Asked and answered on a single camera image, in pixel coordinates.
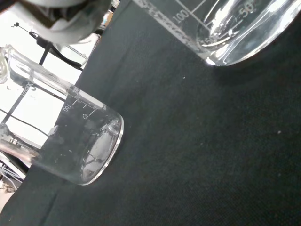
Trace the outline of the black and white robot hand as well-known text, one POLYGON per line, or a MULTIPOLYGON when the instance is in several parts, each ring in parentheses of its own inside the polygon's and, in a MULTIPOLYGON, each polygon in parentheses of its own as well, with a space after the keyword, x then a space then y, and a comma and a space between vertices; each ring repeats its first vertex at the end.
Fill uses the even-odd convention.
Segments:
POLYGON ((110 0, 18 0, 10 10, 42 38, 69 45, 95 32, 110 7, 110 0))

